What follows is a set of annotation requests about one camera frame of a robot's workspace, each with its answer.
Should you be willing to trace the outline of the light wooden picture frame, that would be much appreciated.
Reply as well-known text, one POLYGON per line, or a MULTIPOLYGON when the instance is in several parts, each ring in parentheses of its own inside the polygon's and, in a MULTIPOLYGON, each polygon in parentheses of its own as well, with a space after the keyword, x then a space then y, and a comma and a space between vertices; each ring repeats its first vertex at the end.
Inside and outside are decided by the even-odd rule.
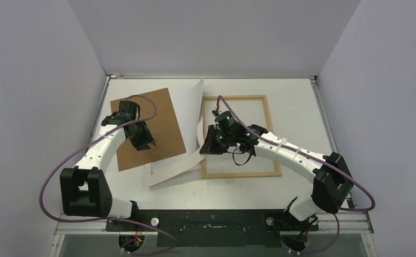
MULTIPOLYGON (((232 95, 226 96, 226 100, 229 101, 258 101, 260 100, 263 107, 264 117, 267 125, 267 129, 273 131, 273 125, 271 120, 271 115, 269 111, 267 97, 265 95, 232 95)), ((201 110, 203 111, 203 133, 207 133, 205 128, 206 122, 206 112, 205 112, 205 103, 206 102, 215 102, 217 101, 217 96, 203 96, 201 103, 201 110)), ((201 164, 201 177, 203 179, 220 179, 220 178, 252 178, 252 177, 280 177, 282 175, 281 167, 279 164, 273 162, 273 171, 252 171, 252 172, 233 172, 233 173, 208 173, 206 157, 200 162, 201 164)))

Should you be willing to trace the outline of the white photo paper sheet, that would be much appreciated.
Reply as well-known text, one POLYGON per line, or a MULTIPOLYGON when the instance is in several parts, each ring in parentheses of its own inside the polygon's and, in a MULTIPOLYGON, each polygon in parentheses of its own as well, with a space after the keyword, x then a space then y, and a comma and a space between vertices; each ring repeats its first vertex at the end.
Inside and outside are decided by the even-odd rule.
POLYGON ((149 187, 161 184, 195 168, 204 156, 199 154, 203 142, 202 95, 204 80, 158 80, 156 89, 169 91, 177 129, 170 122, 158 122, 158 148, 172 154, 154 162, 145 173, 149 187))

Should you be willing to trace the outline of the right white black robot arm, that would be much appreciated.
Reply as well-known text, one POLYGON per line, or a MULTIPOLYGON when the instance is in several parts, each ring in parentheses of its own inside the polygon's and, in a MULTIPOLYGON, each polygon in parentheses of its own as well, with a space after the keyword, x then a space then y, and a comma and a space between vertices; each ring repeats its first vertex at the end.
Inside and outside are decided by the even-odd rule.
POLYGON ((340 154, 323 155, 297 147, 264 127, 245 126, 225 111, 208 126, 199 153, 222 155, 232 147, 289 168, 312 184, 311 190, 304 196, 295 196, 283 210, 283 222, 291 230, 298 229, 320 211, 337 214, 353 187, 345 178, 350 172, 340 154))

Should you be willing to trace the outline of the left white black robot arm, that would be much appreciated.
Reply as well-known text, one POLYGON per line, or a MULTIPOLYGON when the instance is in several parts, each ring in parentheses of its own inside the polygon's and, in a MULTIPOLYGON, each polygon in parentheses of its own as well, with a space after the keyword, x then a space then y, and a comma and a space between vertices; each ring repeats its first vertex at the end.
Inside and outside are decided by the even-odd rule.
POLYGON ((101 123, 101 129, 84 156, 60 175, 63 212, 67 216, 119 218, 126 230, 135 230, 141 221, 138 204, 112 195, 105 172, 117 149, 129 140, 137 151, 156 144, 140 106, 122 100, 119 109, 101 123))

